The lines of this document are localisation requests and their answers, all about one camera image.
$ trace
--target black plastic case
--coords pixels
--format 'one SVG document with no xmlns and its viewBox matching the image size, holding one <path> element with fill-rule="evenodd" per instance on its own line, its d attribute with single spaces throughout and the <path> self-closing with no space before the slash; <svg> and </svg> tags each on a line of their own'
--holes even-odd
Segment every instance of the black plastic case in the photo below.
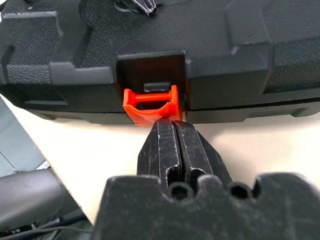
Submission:
<svg viewBox="0 0 320 240">
<path fill-rule="evenodd" d="M 132 124 L 125 88 L 178 86 L 190 123 L 320 112 L 319 0 L 9 0 L 0 93 L 42 118 Z"/>
</svg>

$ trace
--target orange latch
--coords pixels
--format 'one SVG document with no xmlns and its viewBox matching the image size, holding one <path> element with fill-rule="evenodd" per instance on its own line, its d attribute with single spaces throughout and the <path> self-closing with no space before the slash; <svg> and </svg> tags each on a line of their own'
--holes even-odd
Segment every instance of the orange latch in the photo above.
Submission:
<svg viewBox="0 0 320 240">
<path fill-rule="evenodd" d="M 138 103 L 167 101 L 159 109 L 139 110 Z M 179 108 L 179 94 L 176 85 L 166 93 L 134 93 L 130 89 L 124 90 L 123 108 L 136 125 L 151 126 L 156 120 L 170 118 L 172 121 L 182 121 L 182 110 Z"/>
</svg>

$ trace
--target table surface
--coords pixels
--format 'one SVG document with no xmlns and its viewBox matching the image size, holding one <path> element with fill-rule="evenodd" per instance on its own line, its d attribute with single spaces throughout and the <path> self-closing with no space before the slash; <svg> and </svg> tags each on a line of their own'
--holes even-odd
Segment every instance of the table surface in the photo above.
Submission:
<svg viewBox="0 0 320 240">
<path fill-rule="evenodd" d="M 4 101 L 94 224 L 106 180 L 136 173 L 151 128 L 44 120 Z M 295 172 L 320 188 L 319 119 L 320 113 L 195 126 L 220 153 L 234 181 L 252 187 L 260 173 Z"/>
</svg>

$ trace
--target gray cylinder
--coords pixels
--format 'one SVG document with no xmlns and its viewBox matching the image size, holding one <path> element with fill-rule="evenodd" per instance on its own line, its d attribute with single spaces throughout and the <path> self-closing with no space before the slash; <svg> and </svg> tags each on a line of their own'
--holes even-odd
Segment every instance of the gray cylinder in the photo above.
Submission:
<svg viewBox="0 0 320 240">
<path fill-rule="evenodd" d="M 0 232 L 30 225 L 53 214 L 58 218 L 77 207 L 50 168 L 0 178 Z"/>
</svg>

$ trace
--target black tool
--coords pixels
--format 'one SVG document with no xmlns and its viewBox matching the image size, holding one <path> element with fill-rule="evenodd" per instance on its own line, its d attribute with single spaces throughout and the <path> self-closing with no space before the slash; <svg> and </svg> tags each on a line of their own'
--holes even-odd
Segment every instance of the black tool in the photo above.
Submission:
<svg viewBox="0 0 320 240">
<path fill-rule="evenodd" d="M 310 183 L 290 173 L 262 174 L 252 190 L 232 182 L 190 123 L 157 121 L 137 173 L 108 180 L 92 240 L 319 239 L 320 194 Z"/>
</svg>

